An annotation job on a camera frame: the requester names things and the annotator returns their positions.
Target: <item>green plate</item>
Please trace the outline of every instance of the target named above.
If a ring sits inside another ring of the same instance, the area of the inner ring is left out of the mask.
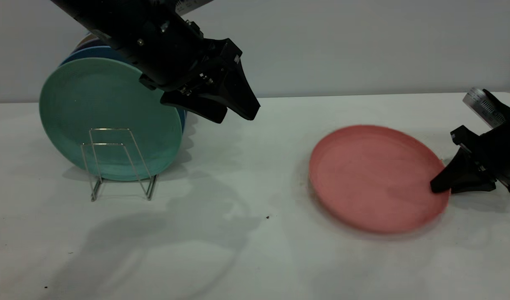
[[[85,169],[81,145],[90,128],[130,128],[151,175],[173,162],[182,138],[177,110],[160,104],[162,91],[150,91],[133,66],[104,58],[84,58],[60,66],[40,95],[40,118],[55,147]],[[93,131],[95,143],[123,143],[141,179],[148,173],[128,131]],[[95,146],[103,178],[131,181],[136,175],[123,146]],[[90,173],[98,175],[93,149],[85,147]]]

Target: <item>plate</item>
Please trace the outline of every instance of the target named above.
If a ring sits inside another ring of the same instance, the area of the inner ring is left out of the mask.
[[[83,39],[80,40],[80,42],[75,46],[75,48],[79,47],[80,45],[82,45],[82,44],[84,44],[86,42],[89,42],[90,40],[96,40],[96,39],[99,39],[99,38],[97,36],[94,36],[90,32],[88,32],[86,34],[86,36],[84,36]]]
[[[86,49],[89,47],[97,47],[97,46],[108,46],[108,45],[105,44],[105,42],[103,42],[102,40],[97,38],[96,40],[89,40],[87,42],[83,42],[83,44],[80,44],[72,51],[72,54],[77,51],[80,51],[82,49]]]
[[[378,233],[402,233],[434,220],[449,192],[434,194],[430,180],[444,165],[424,144],[373,125],[345,127],[314,148],[309,177],[319,201],[346,224]]]
[[[90,128],[130,128],[146,165],[155,175],[173,162],[181,144],[177,109],[160,104],[162,91],[150,91],[137,68],[112,59],[89,57],[59,67],[40,95],[40,118],[47,136],[73,164],[85,169],[81,144],[90,142]],[[127,131],[93,133],[96,143],[123,143],[140,178],[148,178]],[[103,178],[136,180],[121,146],[95,146]],[[89,171],[97,175],[91,147],[85,148]]]
[[[101,57],[101,58],[108,58],[108,59],[114,59],[117,61],[120,61],[122,63],[125,63],[129,66],[130,63],[116,50],[110,48],[110,46],[96,46],[96,47],[90,47],[85,48],[82,50],[79,50],[75,53],[72,53],[68,58],[66,58],[60,65],[64,65],[65,63],[69,63],[70,61],[74,61],[81,58],[90,58],[90,57]]]

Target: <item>silver ruler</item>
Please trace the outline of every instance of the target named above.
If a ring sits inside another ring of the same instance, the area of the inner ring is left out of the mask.
[[[200,8],[201,6],[212,2],[213,0],[177,0],[175,4],[175,12],[179,15],[185,15],[190,11]]]
[[[472,88],[462,100],[491,128],[496,128],[506,122],[505,117],[496,108],[487,94],[478,88]]]

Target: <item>pink plate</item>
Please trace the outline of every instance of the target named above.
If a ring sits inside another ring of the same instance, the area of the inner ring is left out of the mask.
[[[434,194],[444,165],[424,144],[394,129],[358,125],[323,138],[310,157],[309,176],[319,201],[362,230],[402,233],[444,211],[449,191]]]

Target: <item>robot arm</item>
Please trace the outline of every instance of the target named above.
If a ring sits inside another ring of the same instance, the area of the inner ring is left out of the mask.
[[[211,40],[179,13],[211,0],[52,0],[140,69],[164,105],[221,123],[227,108],[253,120],[259,102],[230,39]]]

